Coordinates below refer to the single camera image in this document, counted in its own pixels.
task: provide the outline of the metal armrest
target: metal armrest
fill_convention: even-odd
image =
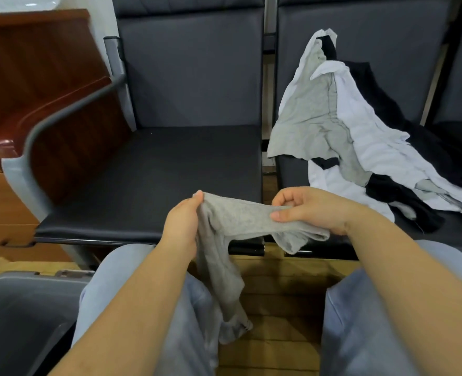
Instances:
[[[38,105],[14,113],[0,125],[0,158],[26,157],[38,135],[124,83],[125,76],[102,77]]]

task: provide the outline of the leg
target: leg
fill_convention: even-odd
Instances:
[[[121,246],[104,259],[81,294],[73,345],[153,248],[154,246],[143,244]],[[184,287],[154,374],[214,374],[221,320],[220,310],[212,303],[209,291],[196,278],[186,274]]]
[[[462,279],[462,253],[428,240],[417,243]],[[320,375],[419,375],[384,305],[362,269],[327,291]]]

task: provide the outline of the gray laundry basket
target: gray laundry basket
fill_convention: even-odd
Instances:
[[[76,322],[81,278],[0,274],[0,376],[32,376]]]

